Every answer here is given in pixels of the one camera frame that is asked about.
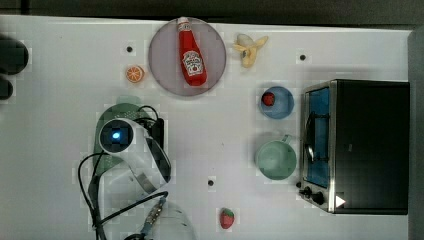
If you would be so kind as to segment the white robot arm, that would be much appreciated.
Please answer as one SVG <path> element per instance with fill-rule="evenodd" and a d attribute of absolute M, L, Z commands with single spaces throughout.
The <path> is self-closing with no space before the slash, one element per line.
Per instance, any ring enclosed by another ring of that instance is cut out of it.
<path fill-rule="evenodd" d="M 196 240 L 190 220 L 164 191 L 171 164 L 147 129 L 125 118 L 110 120 L 99 145 L 119 160 L 99 177 L 101 240 Z"/>

